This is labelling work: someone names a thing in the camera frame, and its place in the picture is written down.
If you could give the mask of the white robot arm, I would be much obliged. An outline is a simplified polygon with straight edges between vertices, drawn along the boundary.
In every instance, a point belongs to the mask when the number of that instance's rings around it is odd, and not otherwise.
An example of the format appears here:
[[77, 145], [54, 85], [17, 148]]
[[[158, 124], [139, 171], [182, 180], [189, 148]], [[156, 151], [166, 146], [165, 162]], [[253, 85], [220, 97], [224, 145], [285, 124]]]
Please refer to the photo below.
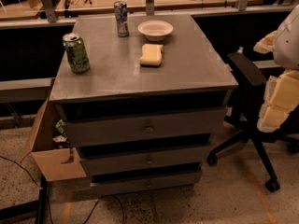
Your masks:
[[299, 6], [253, 49], [262, 54], [272, 52], [274, 62], [284, 68], [279, 77], [271, 76], [266, 82], [257, 122], [259, 131], [271, 133], [299, 106]]

